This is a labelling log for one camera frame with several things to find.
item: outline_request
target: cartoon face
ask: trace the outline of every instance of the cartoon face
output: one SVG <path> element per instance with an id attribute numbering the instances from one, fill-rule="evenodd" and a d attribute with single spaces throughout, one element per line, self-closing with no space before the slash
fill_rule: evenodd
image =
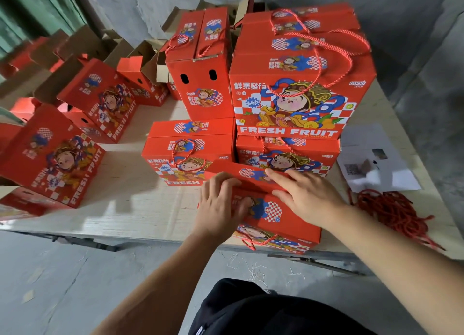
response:
<path id="1" fill-rule="evenodd" d="M 181 168 L 188 172 L 198 172 L 201 170 L 201 165 L 187 161 L 182 163 Z"/>
<path id="2" fill-rule="evenodd" d="M 198 97 L 200 99 L 208 99 L 209 95 L 205 91 L 201 91 L 200 93 L 198 93 Z"/>
<path id="3" fill-rule="evenodd" d="M 277 106 L 282 110 L 294 112 L 301 109 L 304 109 L 308 103 L 308 99 L 303 95 L 300 94 L 298 96 L 292 96 L 293 94 L 298 93 L 298 91 L 289 89 L 283 92 L 285 97 L 278 97 L 277 98 Z"/>
<path id="4" fill-rule="evenodd" d="M 105 95 L 105 104 L 106 107 L 110 110 L 116 109 L 117 107 L 117 98 L 113 94 Z"/>
<path id="5" fill-rule="evenodd" d="M 283 63 L 286 64 L 286 65 L 291 65 L 295 62 L 295 59 L 293 58 L 286 58 Z"/>
<path id="6" fill-rule="evenodd" d="M 282 156 L 276 156 L 271 162 L 270 162 L 271 167 L 275 167 L 278 169 L 289 169 L 293 166 L 295 166 L 295 163 L 290 160 L 287 157 L 282 157 Z"/>
<path id="7" fill-rule="evenodd" d="M 253 238 L 266 238 L 266 235 L 263 232 L 251 226 L 244 226 L 241 228 L 241 231 Z"/>
<path id="8" fill-rule="evenodd" d="M 311 47 L 311 43 L 305 41 L 304 43 L 300 44 L 301 49 L 309 49 Z"/>
<path id="9" fill-rule="evenodd" d="M 70 151 L 64 151 L 56 156 L 58 166 L 63 170 L 68 170 L 74 165 L 74 155 Z"/>

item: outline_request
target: wooden table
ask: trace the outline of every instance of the wooden table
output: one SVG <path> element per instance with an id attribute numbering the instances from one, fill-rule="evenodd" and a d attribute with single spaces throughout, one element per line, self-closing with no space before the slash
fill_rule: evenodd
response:
<path id="1" fill-rule="evenodd" d="M 119 144 L 104 144 L 107 154 L 79 209 L 61 210 L 37 218 L 3 222 L 0 230 L 56 236 L 183 241 L 192 229 L 199 187 L 168 187 L 140 153 L 154 121 L 188 119 L 182 102 L 169 100 L 163 107 L 141 106 Z M 428 222 L 429 236 L 442 245 L 445 255 L 464 259 L 464 241 L 426 168 L 411 145 L 379 83 L 374 81 L 350 124 L 379 122 L 422 186 L 405 195 L 419 216 L 435 215 Z M 328 179 L 346 197 L 346 182 L 338 167 Z M 238 238 L 224 248 L 248 250 Z M 267 247 L 265 253 L 282 254 Z M 355 256 L 327 231 L 309 257 L 353 260 Z"/>

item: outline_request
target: qr code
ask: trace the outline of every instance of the qr code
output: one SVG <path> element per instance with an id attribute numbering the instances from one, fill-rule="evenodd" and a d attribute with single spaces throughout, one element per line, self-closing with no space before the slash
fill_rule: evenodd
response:
<path id="1" fill-rule="evenodd" d="M 362 175 L 358 164 L 345 164 L 345 170 L 349 175 Z"/>

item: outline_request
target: forearm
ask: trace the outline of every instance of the forearm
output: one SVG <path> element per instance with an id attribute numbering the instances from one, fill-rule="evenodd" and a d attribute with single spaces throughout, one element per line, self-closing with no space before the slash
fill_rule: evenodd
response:
<path id="1" fill-rule="evenodd" d="M 191 235 L 95 329 L 101 334 L 177 334 L 216 246 Z"/>
<path id="2" fill-rule="evenodd" d="M 329 229 L 391 290 L 431 334 L 464 328 L 464 271 L 460 265 L 347 207 Z"/>

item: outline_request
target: green curtain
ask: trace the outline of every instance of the green curtain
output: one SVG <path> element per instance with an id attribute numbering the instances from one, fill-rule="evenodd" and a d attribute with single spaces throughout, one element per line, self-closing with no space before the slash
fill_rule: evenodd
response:
<path id="1" fill-rule="evenodd" d="M 75 0 L 0 0 L 0 57 L 21 41 L 86 24 Z"/>

